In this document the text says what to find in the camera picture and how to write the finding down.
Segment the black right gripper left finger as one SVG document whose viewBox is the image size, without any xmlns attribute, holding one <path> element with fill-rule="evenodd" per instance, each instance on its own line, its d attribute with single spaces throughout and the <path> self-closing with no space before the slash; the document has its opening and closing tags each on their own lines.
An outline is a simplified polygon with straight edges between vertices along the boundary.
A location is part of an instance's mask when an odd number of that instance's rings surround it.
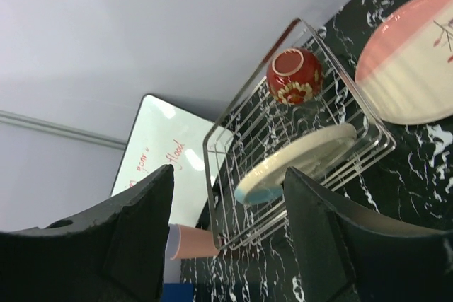
<svg viewBox="0 0 453 302">
<path fill-rule="evenodd" d="M 173 166 L 46 228 L 1 234 L 2 301 L 158 301 Z"/>
</svg>

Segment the teal plate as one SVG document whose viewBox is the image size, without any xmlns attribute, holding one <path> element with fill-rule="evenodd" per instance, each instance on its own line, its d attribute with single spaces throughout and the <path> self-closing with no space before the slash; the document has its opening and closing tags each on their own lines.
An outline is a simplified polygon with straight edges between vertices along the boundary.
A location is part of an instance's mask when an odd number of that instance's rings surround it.
<svg viewBox="0 0 453 302">
<path fill-rule="evenodd" d="M 271 202 L 282 196 L 282 182 L 288 168 L 318 178 L 342 161 L 356 138 L 356 129 L 349 123 L 306 134 L 250 170 L 236 186 L 234 198 L 244 205 Z"/>
</svg>

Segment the wire dish rack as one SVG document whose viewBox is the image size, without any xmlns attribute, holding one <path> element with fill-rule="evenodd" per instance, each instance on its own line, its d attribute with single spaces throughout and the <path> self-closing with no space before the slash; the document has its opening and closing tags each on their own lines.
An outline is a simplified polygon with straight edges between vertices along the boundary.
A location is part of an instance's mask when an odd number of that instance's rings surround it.
<svg viewBox="0 0 453 302">
<path fill-rule="evenodd" d="M 303 105 L 278 103 L 270 95 L 265 71 L 288 47 L 313 52 L 323 68 L 322 91 Z M 202 143 L 210 229 L 219 249 L 255 244 L 287 223 L 283 197 L 251 207 L 234 199 L 246 174 L 297 138 L 333 124 L 351 124 L 352 147 L 327 164 L 316 164 L 316 176 L 331 190 L 345 186 L 396 148 L 396 141 L 377 117 L 321 34 L 301 18 L 285 28 Z"/>
</svg>

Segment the pink plastic cup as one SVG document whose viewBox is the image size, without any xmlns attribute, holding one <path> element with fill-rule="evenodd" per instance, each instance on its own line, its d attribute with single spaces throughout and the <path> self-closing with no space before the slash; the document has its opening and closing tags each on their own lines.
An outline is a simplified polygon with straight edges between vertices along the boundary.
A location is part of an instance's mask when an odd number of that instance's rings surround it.
<svg viewBox="0 0 453 302">
<path fill-rule="evenodd" d="M 214 244 L 214 236 L 211 231 L 179 224 L 176 224 L 176 229 L 178 242 L 175 254 L 171 257 L 172 260 L 218 256 L 219 249 Z"/>
</svg>

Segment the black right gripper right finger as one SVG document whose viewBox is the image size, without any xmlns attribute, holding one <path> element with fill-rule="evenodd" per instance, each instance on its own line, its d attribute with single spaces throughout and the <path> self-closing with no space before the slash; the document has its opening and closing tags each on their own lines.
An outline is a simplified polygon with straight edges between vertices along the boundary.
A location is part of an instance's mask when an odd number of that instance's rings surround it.
<svg viewBox="0 0 453 302">
<path fill-rule="evenodd" d="M 451 301 L 452 232 L 372 211 L 289 168 L 283 183 L 306 301 Z"/>
</svg>

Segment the cream pink plate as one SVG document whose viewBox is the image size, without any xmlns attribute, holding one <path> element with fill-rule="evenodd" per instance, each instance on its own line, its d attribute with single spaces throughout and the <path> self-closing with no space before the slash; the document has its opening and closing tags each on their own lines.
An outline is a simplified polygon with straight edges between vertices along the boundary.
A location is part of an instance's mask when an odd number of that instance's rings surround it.
<svg viewBox="0 0 453 302">
<path fill-rule="evenodd" d="M 410 0 L 367 41 L 355 83 L 376 115 L 425 124 L 452 115 L 452 0 Z"/>
</svg>

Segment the red floral ceramic bowl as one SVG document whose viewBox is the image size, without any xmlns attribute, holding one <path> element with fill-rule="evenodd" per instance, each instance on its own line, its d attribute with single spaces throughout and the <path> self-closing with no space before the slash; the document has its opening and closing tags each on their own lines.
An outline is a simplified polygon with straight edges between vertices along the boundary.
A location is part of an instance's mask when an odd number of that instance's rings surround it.
<svg viewBox="0 0 453 302">
<path fill-rule="evenodd" d="M 323 69 L 317 57 L 304 48 L 289 48 L 269 63 L 266 82 L 279 103 L 299 105 L 317 96 L 323 87 Z"/>
</svg>

